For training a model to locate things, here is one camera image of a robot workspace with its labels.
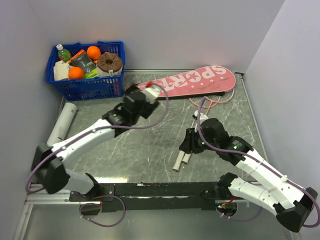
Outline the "pink racket bag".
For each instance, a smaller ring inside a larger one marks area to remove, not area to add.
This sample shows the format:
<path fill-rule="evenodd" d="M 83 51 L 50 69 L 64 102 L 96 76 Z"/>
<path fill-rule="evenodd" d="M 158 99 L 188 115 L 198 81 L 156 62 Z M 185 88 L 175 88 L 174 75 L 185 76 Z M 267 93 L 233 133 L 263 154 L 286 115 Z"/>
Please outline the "pink racket bag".
<path fill-rule="evenodd" d="M 166 90 L 169 99 L 183 99 L 228 93 L 235 88 L 236 77 L 223 66 L 209 65 L 153 82 Z"/>

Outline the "white shuttlecock tube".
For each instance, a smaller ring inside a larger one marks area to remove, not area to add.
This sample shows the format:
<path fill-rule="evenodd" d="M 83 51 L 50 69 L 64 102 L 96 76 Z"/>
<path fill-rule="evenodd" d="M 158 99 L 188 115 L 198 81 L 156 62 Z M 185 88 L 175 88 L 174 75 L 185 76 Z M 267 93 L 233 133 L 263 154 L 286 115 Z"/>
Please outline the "white shuttlecock tube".
<path fill-rule="evenodd" d="M 52 146 L 56 143 L 62 142 L 65 139 L 77 109 L 77 106 L 70 102 L 67 102 L 64 105 L 54 125 L 54 128 L 46 142 L 48 146 Z"/>

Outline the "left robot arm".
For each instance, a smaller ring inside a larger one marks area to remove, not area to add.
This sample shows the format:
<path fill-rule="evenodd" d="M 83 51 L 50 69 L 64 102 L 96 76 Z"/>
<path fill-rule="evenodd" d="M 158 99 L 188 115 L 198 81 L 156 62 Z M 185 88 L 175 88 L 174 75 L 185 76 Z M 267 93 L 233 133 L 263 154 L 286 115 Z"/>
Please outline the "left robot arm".
<path fill-rule="evenodd" d="M 100 193 L 98 181 L 89 173 L 70 170 L 70 163 L 128 130 L 139 129 L 136 125 L 139 118 L 147 119 L 154 112 L 160 104 L 158 98 L 161 93 L 167 92 L 156 83 L 148 83 L 143 90 L 132 84 L 125 91 L 123 100 L 93 125 L 53 145 L 38 145 L 25 185 L 26 192 L 33 193 L 29 184 L 35 177 L 42 190 L 50 195 L 69 190 L 80 193 L 87 201 L 95 200 Z"/>

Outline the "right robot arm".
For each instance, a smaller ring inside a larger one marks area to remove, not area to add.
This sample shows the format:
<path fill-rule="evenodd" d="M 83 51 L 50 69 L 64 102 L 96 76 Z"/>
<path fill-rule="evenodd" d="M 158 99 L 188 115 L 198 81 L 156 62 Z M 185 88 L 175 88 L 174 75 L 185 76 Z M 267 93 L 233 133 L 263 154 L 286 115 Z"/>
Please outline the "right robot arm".
<path fill-rule="evenodd" d="M 214 151 L 222 160 L 253 177 L 258 185 L 228 172 L 220 178 L 218 193 L 223 199 L 239 197 L 262 207 L 291 232 L 298 233 L 306 227 L 312 210 L 320 209 L 318 193 L 312 187 L 304 188 L 291 181 L 243 138 L 229 135 L 216 118 L 200 120 L 195 127 L 187 128 L 179 150 L 185 154 Z"/>

